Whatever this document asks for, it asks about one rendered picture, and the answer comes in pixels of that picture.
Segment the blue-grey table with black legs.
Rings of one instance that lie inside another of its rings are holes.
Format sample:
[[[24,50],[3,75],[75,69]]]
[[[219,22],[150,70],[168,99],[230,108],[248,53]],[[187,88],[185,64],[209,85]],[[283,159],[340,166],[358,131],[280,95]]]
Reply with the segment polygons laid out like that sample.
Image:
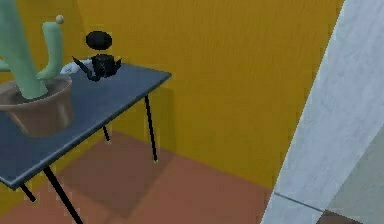
[[[93,82],[83,75],[48,80],[48,93],[26,100],[13,81],[0,86],[0,182],[35,197],[26,182],[43,172],[77,224],[81,218],[50,165],[168,80],[167,72],[124,64]]]

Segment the small white object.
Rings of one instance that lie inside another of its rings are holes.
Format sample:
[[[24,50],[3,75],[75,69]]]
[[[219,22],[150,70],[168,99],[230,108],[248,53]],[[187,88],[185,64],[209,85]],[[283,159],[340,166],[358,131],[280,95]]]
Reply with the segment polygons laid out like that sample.
[[[92,60],[90,58],[78,60],[75,59],[73,62],[70,62],[63,66],[63,68],[60,71],[61,75],[71,75],[75,74],[79,71],[82,71],[84,73],[87,73],[90,70],[90,64],[92,63]]]

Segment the green cactus in brown pot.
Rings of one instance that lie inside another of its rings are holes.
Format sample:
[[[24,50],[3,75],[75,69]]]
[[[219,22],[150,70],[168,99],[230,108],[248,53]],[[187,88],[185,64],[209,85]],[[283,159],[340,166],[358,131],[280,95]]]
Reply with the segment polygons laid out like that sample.
[[[37,70],[15,0],[0,0],[0,72],[14,79],[0,84],[0,112],[6,113],[26,136],[53,135],[73,122],[72,80],[59,76],[63,67],[64,17],[42,25],[48,63]]]

